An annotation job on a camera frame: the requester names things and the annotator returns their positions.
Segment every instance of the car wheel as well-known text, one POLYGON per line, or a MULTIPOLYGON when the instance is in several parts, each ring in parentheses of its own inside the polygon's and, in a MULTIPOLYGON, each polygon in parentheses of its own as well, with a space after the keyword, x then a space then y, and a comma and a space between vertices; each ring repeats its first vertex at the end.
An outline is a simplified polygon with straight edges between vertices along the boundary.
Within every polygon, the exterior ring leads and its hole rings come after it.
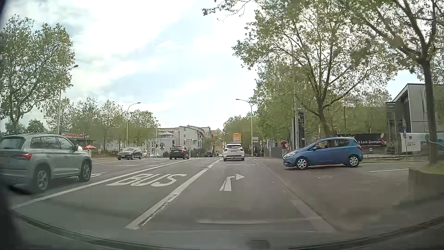
POLYGON ((359 159, 356 155, 350 155, 347 165, 350 167, 357 167, 359 165, 359 159))
POLYGON ((32 179, 32 190, 33 193, 42 193, 48 186, 51 179, 50 169, 46 165, 38 166, 34 172, 34 177, 32 179))
POLYGON ((82 169, 80 170, 79 180, 81 182, 87 182, 91 179, 91 163, 88 161, 82 162, 82 169))
POLYGON ((306 169, 308 167, 308 161, 306 158, 301 157, 296 160, 296 167, 298 169, 306 169))

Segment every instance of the black car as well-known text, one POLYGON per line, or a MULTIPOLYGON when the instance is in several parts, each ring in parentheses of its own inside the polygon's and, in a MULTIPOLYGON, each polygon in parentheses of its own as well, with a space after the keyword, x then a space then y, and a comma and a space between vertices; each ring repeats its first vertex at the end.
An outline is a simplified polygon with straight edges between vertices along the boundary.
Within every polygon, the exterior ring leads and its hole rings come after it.
POLYGON ((137 147, 130 147, 130 148, 124 148, 122 151, 117 153, 117 159, 128 159, 128 160, 134 160, 134 158, 142 159, 143 152, 140 148, 137 147))
POLYGON ((182 159, 189 159, 190 158, 190 152, 186 149, 185 146, 172 146, 170 148, 170 160, 182 158, 182 159))
POLYGON ((206 151, 206 152, 205 152, 205 157, 214 157, 213 152, 211 152, 211 151, 206 151))

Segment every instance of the blue car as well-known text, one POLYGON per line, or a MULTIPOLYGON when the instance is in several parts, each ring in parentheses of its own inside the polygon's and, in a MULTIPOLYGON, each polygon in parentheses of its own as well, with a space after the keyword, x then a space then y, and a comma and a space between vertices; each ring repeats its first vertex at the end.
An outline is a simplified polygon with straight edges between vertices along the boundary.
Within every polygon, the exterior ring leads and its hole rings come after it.
POLYGON ((298 169, 326 164, 345 164, 357 167, 362 159, 362 148, 354 138, 334 137, 319 140, 305 148, 286 154, 284 165, 298 169))

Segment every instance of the sky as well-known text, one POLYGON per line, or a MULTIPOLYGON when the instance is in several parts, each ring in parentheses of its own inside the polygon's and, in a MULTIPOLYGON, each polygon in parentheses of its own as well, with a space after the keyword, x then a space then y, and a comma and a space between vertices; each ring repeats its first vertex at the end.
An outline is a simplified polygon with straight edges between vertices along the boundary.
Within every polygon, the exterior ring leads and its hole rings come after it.
MULTIPOLYGON (((241 67, 232 46, 242 40, 252 9, 242 17, 202 15, 213 0, 13 0, 5 19, 18 14, 66 27, 79 67, 73 86, 62 94, 73 102, 97 98, 127 109, 148 110, 162 127, 194 125, 223 128, 232 116, 246 115, 256 87, 254 71, 241 67)), ((415 75, 400 72, 387 89, 395 97, 415 75)), ((34 109, 20 121, 44 121, 34 109)), ((5 120, 0 129, 4 129, 5 120)))

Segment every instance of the yellow sign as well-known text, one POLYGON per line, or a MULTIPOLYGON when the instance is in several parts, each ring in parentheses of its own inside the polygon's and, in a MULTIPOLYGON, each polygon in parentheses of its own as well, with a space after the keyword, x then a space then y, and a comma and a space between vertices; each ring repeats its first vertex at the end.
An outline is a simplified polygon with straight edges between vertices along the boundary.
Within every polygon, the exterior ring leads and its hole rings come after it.
POLYGON ((233 134, 233 141, 242 141, 242 135, 239 133, 233 134))

